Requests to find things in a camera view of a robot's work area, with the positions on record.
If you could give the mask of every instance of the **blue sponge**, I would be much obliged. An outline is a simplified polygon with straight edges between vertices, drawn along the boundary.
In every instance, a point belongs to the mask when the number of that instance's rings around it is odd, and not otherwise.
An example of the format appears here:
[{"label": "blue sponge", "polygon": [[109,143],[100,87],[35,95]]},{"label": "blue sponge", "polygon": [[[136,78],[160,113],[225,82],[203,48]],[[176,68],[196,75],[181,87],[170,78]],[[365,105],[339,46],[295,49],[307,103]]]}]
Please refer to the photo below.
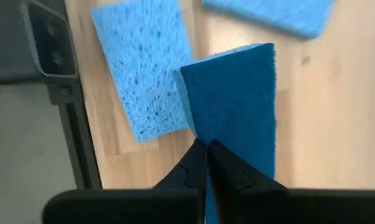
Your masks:
[{"label": "blue sponge", "polygon": [[[270,178],[275,172],[275,61],[273,44],[246,47],[181,68],[189,123],[206,144],[225,147]],[[211,188],[206,221],[217,223]]]},{"label": "blue sponge", "polygon": [[[229,55],[229,54],[236,53],[236,52],[241,52],[243,50],[252,49],[252,48],[254,48],[256,46],[259,46],[259,45],[260,44],[252,44],[252,45],[237,47],[237,48],[232,49],[232,50],[228,50],[228,51],[225,51],[225,52],[221,52],[221,53],[218,53],[218,54],[208,56],[208,57],[206,57],[202,60],[196,60],[194,63],[205,62],[205,61],[217,58],[217,57]],[[183,76],[182,76],[180,71],[175,73],[175,81],[177,83],[179,94],[181,95],[181,100],[182,100],[182,103],[183,103],[183,110],[185,112],[187,123],[189,124],[189,127],[190,127],[191,131],[193,132],[193,134],[195,136],[197,136],[197,132],[196,132],[196,129],[194,127],[191,108],[190,108],[190,104],[189,104],[188,91],[186,89],[186,84],[183,80]]]},{"label": "blue sponge", "polygon": [[305,39],[319,36],[332,0],[202,0],[202,5],[235,14]]},{"label": "blue sponge", "polygon": [[177,0],[134,0],[92,10],[136,141],[188,126],[174,73],[192,62]]}]

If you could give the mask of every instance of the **wooden surface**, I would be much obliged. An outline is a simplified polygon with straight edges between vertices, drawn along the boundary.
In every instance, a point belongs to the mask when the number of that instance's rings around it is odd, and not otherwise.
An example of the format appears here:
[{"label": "wooden surface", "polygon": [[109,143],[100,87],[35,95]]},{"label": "wooden surface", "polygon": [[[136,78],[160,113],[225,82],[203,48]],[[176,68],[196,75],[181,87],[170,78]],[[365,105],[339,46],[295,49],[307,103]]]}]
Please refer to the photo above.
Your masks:
[{"label": "wooden surface", "polygon": [[[151,187],[193,137],[181,130],[135,143],[90,18],[109,2],[66,1],[100,175],[105,188]],[[335,0],[326,30],[308,41],[179,2],[196,58],[275,43],[277,180],[375,189],[375,0]]]}]

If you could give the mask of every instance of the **dark blue sponge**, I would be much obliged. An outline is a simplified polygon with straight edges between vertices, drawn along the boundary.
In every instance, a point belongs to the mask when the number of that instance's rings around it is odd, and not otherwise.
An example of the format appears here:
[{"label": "dark blue sponge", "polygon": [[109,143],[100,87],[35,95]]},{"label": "dark blue sponge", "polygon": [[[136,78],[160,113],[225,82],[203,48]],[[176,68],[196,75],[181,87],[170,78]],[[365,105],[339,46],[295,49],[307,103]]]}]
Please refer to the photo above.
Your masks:
[{"label": "dark blue sponge", "polygon": [[219,140],[273,178],[275,61],[273,44],[181,68],[199,139]]}]

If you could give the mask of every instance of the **light blue sponge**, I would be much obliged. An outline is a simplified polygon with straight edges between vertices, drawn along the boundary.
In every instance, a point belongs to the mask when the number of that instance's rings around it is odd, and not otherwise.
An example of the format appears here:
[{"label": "light blue sponge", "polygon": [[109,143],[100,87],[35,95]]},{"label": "light blue sponge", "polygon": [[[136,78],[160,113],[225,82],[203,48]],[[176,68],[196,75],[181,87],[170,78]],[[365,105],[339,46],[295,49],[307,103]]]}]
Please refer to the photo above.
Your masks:
[{"label": "light blue sponge", "polygon": [[92,10],[137,142],[188,127],[174,73],[192,62],[177,0],[132,0]]},{"label": "light blue sponge", "polygon": [[256,21],[305,39],[318,37],[332,0],[202,0],[202,5]]}]

